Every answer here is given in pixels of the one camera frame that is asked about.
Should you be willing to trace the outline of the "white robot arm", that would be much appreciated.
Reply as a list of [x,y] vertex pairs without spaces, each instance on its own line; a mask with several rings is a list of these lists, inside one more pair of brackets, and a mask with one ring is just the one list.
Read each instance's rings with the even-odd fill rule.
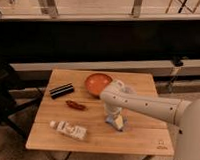
[[178,126],[173,160],[200,160],[200,99],[192,102],[146,97],[134,93],[120,80],[112,81],[100,93],[100,99],[108,114],[122,107]]

